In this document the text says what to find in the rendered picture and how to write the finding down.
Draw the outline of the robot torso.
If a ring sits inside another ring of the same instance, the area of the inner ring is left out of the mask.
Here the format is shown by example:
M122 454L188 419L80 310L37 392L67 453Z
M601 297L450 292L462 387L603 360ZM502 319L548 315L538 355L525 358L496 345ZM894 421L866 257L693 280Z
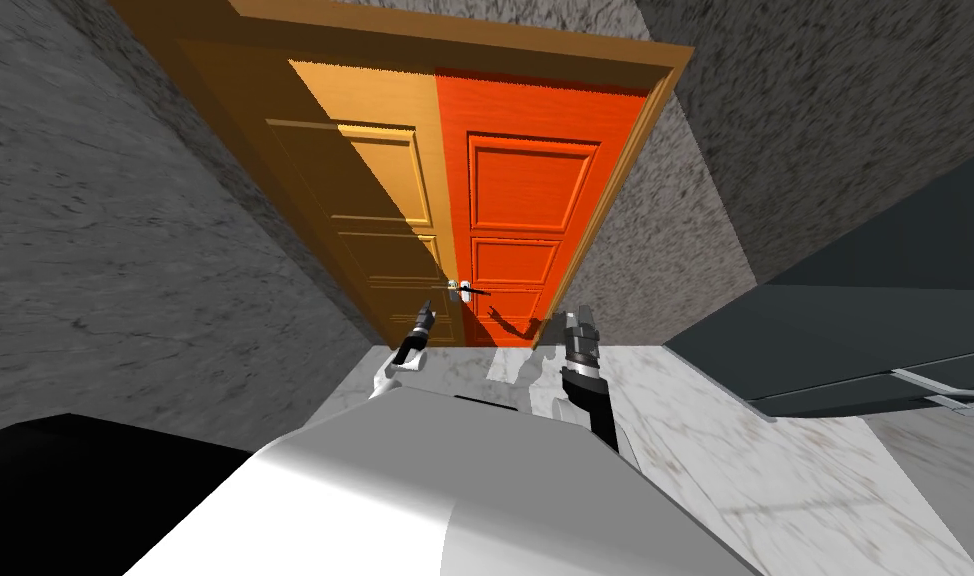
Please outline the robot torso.
M584 427L403 387L271 442L126 576L760 576Z

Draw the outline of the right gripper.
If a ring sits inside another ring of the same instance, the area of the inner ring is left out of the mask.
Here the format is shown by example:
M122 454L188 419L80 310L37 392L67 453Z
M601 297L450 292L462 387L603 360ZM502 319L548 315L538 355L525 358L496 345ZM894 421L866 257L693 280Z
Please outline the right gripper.
M579 360L584 357L598 360L599 332L595 328L596 322L590 306L579 305L578 317L575 312L567 312L564 329L566 356Z

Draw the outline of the dark grey cabinet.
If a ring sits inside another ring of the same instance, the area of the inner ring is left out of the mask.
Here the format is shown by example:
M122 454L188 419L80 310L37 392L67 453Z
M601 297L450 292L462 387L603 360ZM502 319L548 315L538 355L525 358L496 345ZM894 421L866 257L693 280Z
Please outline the dark grey cabinet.
M667 346L769 417L974 414L974 157Z

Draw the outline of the tan wooden door leaf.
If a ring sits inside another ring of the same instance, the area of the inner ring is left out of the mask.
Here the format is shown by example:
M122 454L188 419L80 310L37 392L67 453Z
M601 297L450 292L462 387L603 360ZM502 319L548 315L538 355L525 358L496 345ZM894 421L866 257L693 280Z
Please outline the tan wooden door leaf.
M334 254L386 339L432 301L436 345L464 341L437 86L429 73L294 60L318 110L269 119L325 215Z

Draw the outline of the orange-red wooden door leaf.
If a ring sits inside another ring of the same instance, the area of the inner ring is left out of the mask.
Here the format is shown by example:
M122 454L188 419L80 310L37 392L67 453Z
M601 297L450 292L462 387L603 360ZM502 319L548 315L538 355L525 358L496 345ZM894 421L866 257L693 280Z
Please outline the orange-red wooden door leaf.
M435 74L465 341L529 347L645 104L642 89Z

